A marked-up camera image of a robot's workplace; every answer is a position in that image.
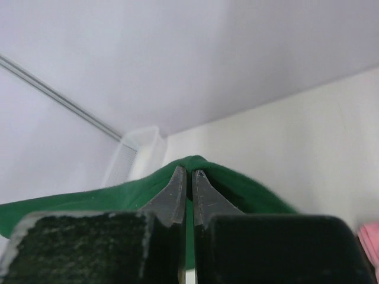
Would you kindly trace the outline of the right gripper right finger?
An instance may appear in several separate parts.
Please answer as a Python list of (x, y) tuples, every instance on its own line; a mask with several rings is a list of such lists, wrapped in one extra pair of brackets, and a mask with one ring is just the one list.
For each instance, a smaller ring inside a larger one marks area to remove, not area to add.
[(246, 214), (192, 176), (197, 283), (374, 283), (351, 229), (326, 215)]

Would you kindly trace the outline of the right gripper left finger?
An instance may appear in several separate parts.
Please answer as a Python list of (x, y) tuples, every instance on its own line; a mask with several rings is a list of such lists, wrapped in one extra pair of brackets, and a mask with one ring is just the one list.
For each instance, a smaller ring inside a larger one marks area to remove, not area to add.
[(184, 283), (187, 173), (137, 211), (42, 211), (14, 229), (2, 283)]

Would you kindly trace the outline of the green t shirt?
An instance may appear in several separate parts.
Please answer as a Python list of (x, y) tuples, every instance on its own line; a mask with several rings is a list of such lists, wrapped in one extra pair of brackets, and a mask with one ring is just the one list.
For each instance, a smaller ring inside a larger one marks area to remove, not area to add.
[(258, 181), (202, 156), (174, 160), (151, 175), (109, 188), (27, 199), (1, 205), (1, 236), (10, 238), (20, 220), (35, 211), (137, 210), (168, 185), (176, 167), (191, 175), (202, 170), (211, 185), (248, 214), (295, 214), (296, 210)]

